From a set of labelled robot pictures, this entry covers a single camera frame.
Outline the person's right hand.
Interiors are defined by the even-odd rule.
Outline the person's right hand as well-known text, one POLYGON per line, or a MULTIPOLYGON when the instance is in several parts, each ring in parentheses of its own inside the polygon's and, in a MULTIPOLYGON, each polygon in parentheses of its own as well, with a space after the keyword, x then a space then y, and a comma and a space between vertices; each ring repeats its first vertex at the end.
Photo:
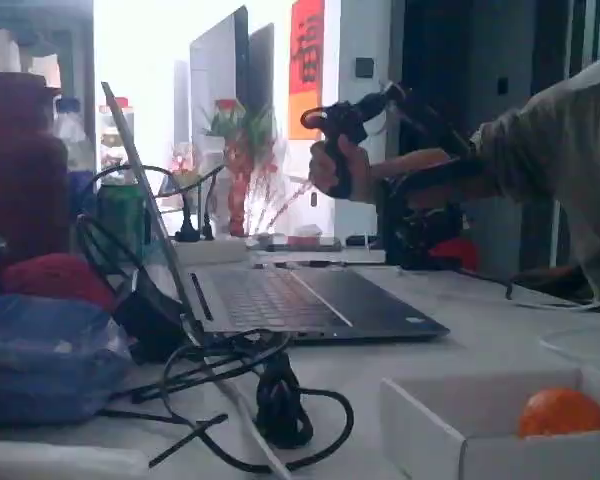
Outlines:
MULTIPOLYGON (((351 174, 351 194, 348 200, 372 204, 374 202, 374 181, 366 150, 352 143, 345 135, 338 140, 351 174)), ((333 197, 330 190, 339 182, 334 160, 327 154, 325 142, 315 142, 310 148, 309 180, 323 194, 333 197)))

